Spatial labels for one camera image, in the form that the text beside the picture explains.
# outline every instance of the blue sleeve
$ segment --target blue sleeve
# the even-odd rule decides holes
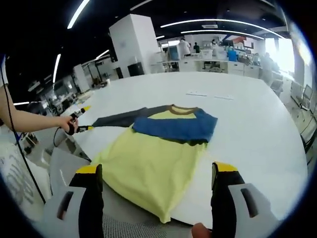
[[[164,139],[210,141],[217,118],[197,110],[196,119],[151,119],[137,118],[133,129],[136,132]]]

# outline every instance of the hand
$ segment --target hand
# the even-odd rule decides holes
[[[78,119],[75,119],[75,122],[71,122],[73,118],[71,116],[68,117],[58,117],[58,126],[60,126],[64,131],[69,132],[69,124],[72,124],[74,126],[75,132],[78,128]]]
[[[211,238],[209,231],[202,223],[197,223],[192,227],[193,238]]]

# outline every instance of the ceiling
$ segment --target ceiling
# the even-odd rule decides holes
[[[82,0],[26,0],[18,4],[9,1],[3,16],[2,32],[6,35],[0,39],[0,52],[8,56],[6,67],[13,101],[34,100],[35,95],[28,93],[27,88],[32,81],[53,73],[57,54],[61,54],[56,77],[59,80],[70,74],[75,65],[92,60],[107,49],[114,50],[108,29],[130,13],[151,17],[157,36],[165,38],[178,37],[181,31],[203,29],[203,23],[160,28],[190,19],[233,19],[265,28],[285,25],[270,0],[153,0],[130,11],[143,1],[90,0],[69,30],[70,19]],[[237,23],[217,24],[222,30],[249,34],[259,31]],[[288,37],[286,32],[280,34]]]

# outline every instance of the human arm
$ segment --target human arm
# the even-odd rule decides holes
[[[5,94],[4,87],[8,95],[8,101]],[[75,123],[71,122],[72,117],[45,117],[25,111],[20,111],[15,108],[11,99],[9,90],[6,85],[0,87],[0,119],[4,124],[12,130],[11,120],[9,116],[8,104],[12,116],[14,129],[19,132],[31,132],[51,127],[60,126],[66,132],[69,132],[68,123],[73,124],[75,130],[78,126],[78,121]]]

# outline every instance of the round table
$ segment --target round table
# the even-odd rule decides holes
[[[286,218],[307,183],[306,156],[290,114],[262,80],[211,72],[119,79],[96,90],[80,105],[92,107],[79,118],[79,124],[91,125],[99,117],[168,104],[200,107],[218,118],[207,153],[200,159],[184,197],[172,210],[172,218],[188,224],[202,222],[212,228],[213,161],[237,167],[244,181],[270,201],[273,214]],[[73,137],[93,159],[124,130],[98,127]]]

